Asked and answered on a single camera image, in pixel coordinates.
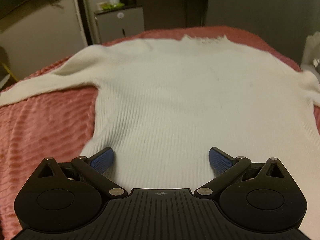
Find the white sweater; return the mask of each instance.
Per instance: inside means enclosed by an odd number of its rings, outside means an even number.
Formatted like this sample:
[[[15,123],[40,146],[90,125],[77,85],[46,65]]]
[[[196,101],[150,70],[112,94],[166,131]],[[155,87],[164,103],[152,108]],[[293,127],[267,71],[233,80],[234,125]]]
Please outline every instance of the white sweater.
[[[267,52],[218,40],[137,39],[83,49],[60,68],[16,84],[0,106],[54,90],[99,89],[81,155],[116,154],[107,176],[132,188],[191,188],[213,179],[218,147],[252,162],[279,158],[308,202],[300,229],[320,239],[320,86]]]

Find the bed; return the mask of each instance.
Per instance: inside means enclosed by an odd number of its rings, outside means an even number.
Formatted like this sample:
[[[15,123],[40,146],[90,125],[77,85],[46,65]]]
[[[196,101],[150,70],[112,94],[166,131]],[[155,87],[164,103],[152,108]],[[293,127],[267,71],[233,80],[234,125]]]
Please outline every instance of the bed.
[[[108,42],[104,46],[136,38],[179,40],[185,34],[208,38],[226,35],[233,42],[268,51],[300,71],[297,63],[278,53],[258,36],[230,27],[154,30]],[[27,79],[48,73],[69,58],[45,67]],[[92,137],[97,94],[95,87],[82,87],[39,95],[0,108],[0,220],[5,239],[11,239],[21,230],[13,209],[14,199],[41,160],[53,156],[57,162],[68,162],[79,155]],[[314,108],[314,115],[319,130],[318,107]]]

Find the pink blanket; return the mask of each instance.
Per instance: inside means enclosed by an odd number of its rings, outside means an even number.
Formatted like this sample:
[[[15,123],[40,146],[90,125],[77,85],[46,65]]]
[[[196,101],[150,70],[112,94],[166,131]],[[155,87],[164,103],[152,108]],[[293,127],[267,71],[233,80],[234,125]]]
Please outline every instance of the pink blanket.
[[[136,38],[181,39],[191,37],[216,38],[226,35],[229,40],[265,50],[300,71],[291,59],[281,55],[261,38],[249,32],[229,27],[203,27],[177,30],[155,30],[118,39],[110,46]],[[61,66],[68,58],[32,74],[39,76]],[[58,91],[29,98],[0,108],[0,220],[3,235],[11,239],[20,230],[13,203],[28,177],[46,156],[57,162],[69,162],[78,156],[94,129],[94,107],[97,89],[83,87]],[[320,109],[315,107],[317,127]]]

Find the silver screw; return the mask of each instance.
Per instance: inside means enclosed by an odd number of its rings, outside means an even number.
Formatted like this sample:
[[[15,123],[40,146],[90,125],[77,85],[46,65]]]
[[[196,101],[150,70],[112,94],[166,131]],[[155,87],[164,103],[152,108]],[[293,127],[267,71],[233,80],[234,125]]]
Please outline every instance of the silver screw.
[[[124,193],[124,190],[122,188],[115,187],[109,190],[109,193],[113,196],[120,196]]]
[[[202,196],[208,196],[208,195],[211,195],[213,191],[210,188],[202,187],[202,188],[199,188],[197,192]]]

